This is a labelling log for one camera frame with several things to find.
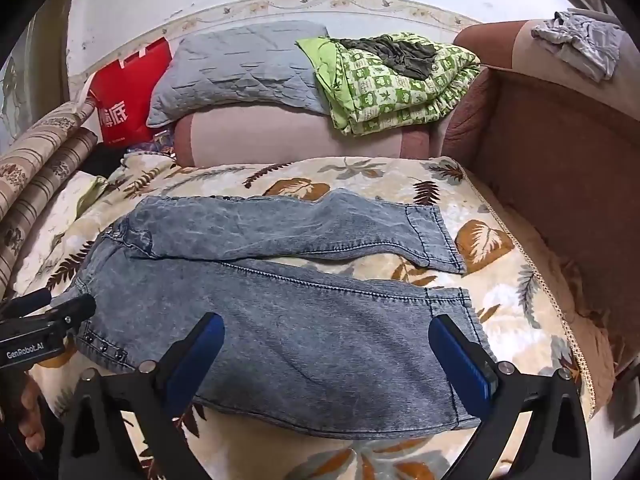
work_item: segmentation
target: gray quilted pillow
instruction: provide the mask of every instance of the gray quilted pillow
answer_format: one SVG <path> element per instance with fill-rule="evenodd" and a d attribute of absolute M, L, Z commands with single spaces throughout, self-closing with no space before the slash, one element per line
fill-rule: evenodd
<path fill-rule="evenodd" d="M 157 128 L 210 105 L 258 101 L 328 114 L 314 69 L 296 40 L 327 36 L 313 22 L 273 22 L 193 34 L 151 95 L 147 126 Z"/>

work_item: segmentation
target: cushion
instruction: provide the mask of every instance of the cushion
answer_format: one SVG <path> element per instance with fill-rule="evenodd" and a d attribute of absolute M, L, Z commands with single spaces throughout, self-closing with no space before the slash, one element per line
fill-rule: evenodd
<path fill-rule="evenodd" d="M 178 121 L 174 150 L 181 166 L 285 164 L 318 156 L 429 156 L 427 125 L 345 136 L 327 116 L 276 105 L 228 105 Z"/>
<path fill-rule="evenodd" d="M 492 70 L 482 70 L 458 106 L 431 127 L 431 156 L 446 155 L 471 165 L 494 113 L 499 86 Z"/>
<path fill-rule="evenodd" d="M 271 102 L 329 113 L 297 40 L 326 36 L 313 22 L 273 22 L 184 38 L 151 95 L 146 124 L 165 126 L 208 105 Z"/>

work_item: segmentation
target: screw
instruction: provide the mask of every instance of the screw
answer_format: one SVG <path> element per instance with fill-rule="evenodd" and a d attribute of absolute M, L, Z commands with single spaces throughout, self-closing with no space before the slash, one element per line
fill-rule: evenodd
<path fill-rule="evenodd" d="M 560 376 L 561 379 L 564 379 L 565 381 L 568 381 L 569 379 L 571 379 L 571 372 L 566 368 L 560 368 L 558 370 L 558 375 Z"/>
<path fill-rule="evenodd" d="M 155 369 L 156 369 L 156 362 L 151 360 L 142 361 L 140 363 L 140 366 L 138 367 L 138 370 L 140 370 L 140 372 L 142 372 L 143 374 L 150 374 Z"/>
<path fill-rule="evenodd" d="M 510 362 L 508 361 L 500 361 L 498 363 L 498 370 L 500 370 L 503 374 L 505 375 L 511 375 L 514 373 L 516 367 L 513 366 Z"/>
<path fill-rule="evenodd" d="M 96 370 L 95 368 L 87 368 L 80 374 L 80 379 L 83 381 L 90 381 L 96 375 L 98 375 L 98 370 Z"/>

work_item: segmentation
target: blue gripper pad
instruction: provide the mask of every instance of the blue gripper pad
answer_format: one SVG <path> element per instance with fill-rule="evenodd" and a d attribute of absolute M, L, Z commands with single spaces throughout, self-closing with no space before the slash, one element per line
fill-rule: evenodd
<path fill-rule="evenodd" d="M 171 417 L 187 409 L 225 340 L 225 324 L 218 314 L 207 314 L 194 331 L 185 339 L 191 345 L 166 383 L 164 410 Z"/>
<path fill-rule="evenodd" d="M 491 412 L 491 397 L 497 386 L 497 376 L 492 370 L 487 370 L 488 367 L 476 366 L 464 348 L 471 344 L 446 314 L 436 316 L 431 321 L 429 325 L 431 350 L 467 413 L 484 420 Z"/>

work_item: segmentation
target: human hand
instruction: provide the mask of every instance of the human hand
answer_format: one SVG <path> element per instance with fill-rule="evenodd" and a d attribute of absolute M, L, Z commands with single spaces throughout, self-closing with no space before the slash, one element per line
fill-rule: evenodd
<path fill-rule="evenodd" d="M 18 429 L 24 435 L 24 443 L 30 451 L 37 452 L 44 447 L 44 428 L 40 418 L 40 406 L 38 396 L 40 387 L 33 378 L 28 375 L 27 383 L 22 392 L 20 401 L 24 406 L 24 414 Z"/>

